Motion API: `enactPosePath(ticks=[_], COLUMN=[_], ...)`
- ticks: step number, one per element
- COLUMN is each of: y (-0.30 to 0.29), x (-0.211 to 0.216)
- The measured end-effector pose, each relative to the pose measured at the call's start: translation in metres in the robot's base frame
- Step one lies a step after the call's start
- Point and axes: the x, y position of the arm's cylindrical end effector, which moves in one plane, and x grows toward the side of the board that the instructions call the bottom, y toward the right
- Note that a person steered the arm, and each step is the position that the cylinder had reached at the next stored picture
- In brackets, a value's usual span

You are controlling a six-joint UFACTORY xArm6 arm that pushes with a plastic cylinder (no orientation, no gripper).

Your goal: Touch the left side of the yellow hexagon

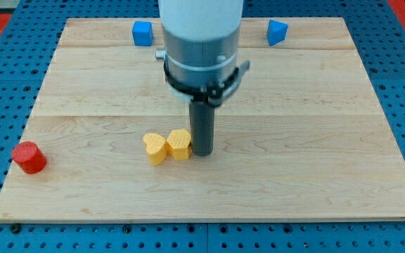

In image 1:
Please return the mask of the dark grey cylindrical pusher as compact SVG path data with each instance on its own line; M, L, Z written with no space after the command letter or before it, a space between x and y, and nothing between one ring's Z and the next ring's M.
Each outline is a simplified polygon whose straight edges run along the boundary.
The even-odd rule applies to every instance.
M200 157L210 155L214 140L214 108L204 103L190 103L189 121L193 153Z

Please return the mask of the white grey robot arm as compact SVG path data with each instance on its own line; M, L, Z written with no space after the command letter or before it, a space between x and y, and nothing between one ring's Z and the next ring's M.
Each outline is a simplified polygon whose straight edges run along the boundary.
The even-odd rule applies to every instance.
M250 63L236 64L243 0L159 0L165 79L189 104L191 148L213 151L214 111L239 87Z

